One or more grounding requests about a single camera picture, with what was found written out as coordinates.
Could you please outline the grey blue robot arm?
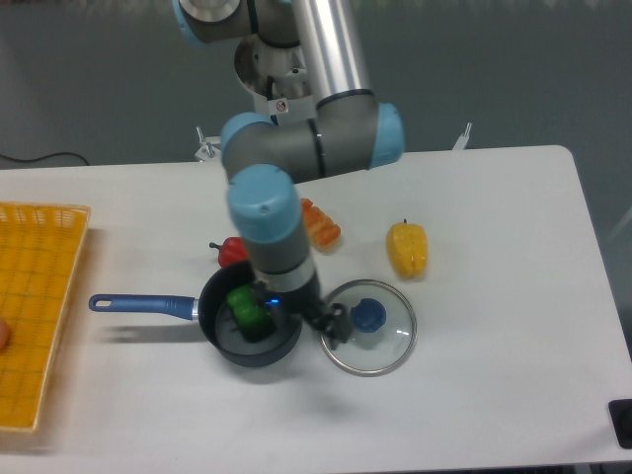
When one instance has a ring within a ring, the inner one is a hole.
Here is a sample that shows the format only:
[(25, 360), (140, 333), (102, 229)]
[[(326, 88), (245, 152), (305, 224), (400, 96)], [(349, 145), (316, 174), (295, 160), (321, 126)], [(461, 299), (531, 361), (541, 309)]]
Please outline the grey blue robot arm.
[(334, 344), (353, 330), (343, 306), (322, 299), (296, 185), (398, 161), (404, 126), (379, 103), (347, 1), (177, 1), (182, 31), (198, 42), (255, 38), (297, 52), (312, 117), (279, 123), (244, 113), (221, 130), (228, 209), (244, 241), (257, 296), (303, 319)]

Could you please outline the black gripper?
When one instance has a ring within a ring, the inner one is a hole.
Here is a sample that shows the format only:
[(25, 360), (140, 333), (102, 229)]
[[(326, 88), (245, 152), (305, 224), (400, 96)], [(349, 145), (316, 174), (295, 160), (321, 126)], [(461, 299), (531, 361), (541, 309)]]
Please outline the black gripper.
[(343, 304), (333, 303), (329, 314), (325, 315), (321, 284), (316, 274), (290, 291), (276, 290), (270, 284), (256, 280), (254, 296), (278, 327), (284, 328), (291, 320), (301, 320), (324, 336), (332, 350), (345, 344), (351, 336), (351, 320)]

